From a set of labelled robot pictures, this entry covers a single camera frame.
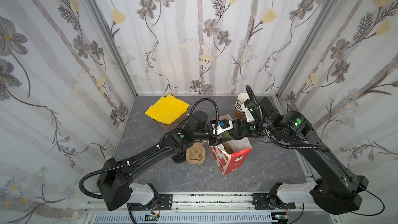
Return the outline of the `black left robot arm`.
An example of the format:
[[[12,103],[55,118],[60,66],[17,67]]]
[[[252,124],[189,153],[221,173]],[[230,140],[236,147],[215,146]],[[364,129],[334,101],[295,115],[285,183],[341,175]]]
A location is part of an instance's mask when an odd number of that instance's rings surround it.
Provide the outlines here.
[[[120,161],[111,158],[101,170],[85,175],[79,182],[81,192],[88,197],[102,199],[110,211],[123,205],[127,208],[137,204],[154,207],[159,198],[154,186],[151,183],[138,184],[134,180],[146,169],[168,157],[175,163],[183,163],[187,149],[194,143],[217,140],[219,110],[215,110],[216,119],[212,121],[208,120],[206,113],[195,110],[205,101],[216,106],[210,98],[198,100],[189,115],[176,128],[163,134],[156,145]]]

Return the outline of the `brown pulp cup carrier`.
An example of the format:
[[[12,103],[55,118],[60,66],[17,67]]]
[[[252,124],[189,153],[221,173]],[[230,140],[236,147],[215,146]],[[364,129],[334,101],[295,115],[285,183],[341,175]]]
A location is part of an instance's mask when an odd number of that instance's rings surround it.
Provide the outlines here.
[[[189,164],[202,165],[206,159],[205,142],[196,142],[187,149],[186,160]]]

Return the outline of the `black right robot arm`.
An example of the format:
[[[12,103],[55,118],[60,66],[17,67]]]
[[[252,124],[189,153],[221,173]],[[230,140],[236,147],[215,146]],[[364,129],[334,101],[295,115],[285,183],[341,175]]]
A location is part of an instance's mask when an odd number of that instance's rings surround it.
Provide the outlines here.
[[[265,204],[272,209],[290,203],[316,204],[329,214],[357,215],[362,203],[360,193],[367,191],[368,179],[344,166],[303,114],[289,111],[281,115],[268,98],[258,100],[251,86],[246,85],[246,91],[246,119],[235,120],[230,135],[236,140],[266,136],[278,147],[298,151],[319,175],[308,186],[275,183]]]

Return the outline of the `red white paper bag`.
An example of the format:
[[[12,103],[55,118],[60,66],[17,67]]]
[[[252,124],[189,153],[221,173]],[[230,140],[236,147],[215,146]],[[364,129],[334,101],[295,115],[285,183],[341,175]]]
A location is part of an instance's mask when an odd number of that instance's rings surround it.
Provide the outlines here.
[[[229,115],[219,117],[219,120],[224,119],[229,119],[233,123],[233,119]],[[207,142],[210,152],[222,175],[227,175],[238,170],[252,150],[248,138],[225,140],[220,134],[217,136],[217,140]]]

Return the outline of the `green paper coffee cup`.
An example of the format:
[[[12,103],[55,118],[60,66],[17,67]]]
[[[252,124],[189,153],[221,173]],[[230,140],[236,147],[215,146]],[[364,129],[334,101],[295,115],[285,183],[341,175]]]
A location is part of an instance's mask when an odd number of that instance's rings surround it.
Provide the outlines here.
[[[224,131],[221,134],[221,137],[225,140],[233,140],[233,137],[230,135],[229,131]]]

